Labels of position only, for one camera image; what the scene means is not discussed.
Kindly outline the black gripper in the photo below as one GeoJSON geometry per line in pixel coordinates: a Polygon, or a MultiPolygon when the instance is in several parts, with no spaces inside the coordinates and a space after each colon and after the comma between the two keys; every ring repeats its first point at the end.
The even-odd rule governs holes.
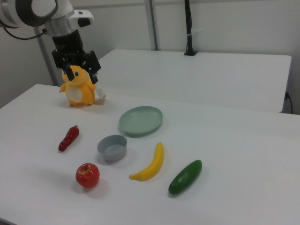
{"type": "Polygon", "coordinates": [[[52,37],[52,40],[56,47],[52,51],[55,65],[64,71],[70,81],[75,78],[71,65],[76,65],[86,69],[92,84],[98,82],[97,74],[101,66],[94,51],[89,53],[84,51],[79,30],[64,36],[52,37]]]}

